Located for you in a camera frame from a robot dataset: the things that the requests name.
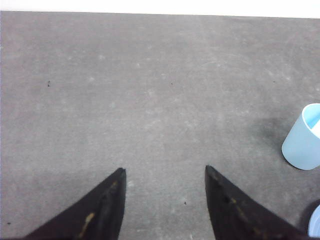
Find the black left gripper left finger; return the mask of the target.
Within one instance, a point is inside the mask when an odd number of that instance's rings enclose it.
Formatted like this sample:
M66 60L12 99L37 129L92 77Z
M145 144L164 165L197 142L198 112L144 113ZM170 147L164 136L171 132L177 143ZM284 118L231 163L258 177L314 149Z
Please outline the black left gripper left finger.
M28 240L117 240L125 211L127 176L118 168L84 197L47 221Z

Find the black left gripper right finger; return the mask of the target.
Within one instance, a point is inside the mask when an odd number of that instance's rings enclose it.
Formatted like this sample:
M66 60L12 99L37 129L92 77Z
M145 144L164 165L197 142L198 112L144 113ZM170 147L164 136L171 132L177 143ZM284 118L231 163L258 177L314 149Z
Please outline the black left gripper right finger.
M217 240L308 240L309 236L238 188L210 165L205 167L209 217Z

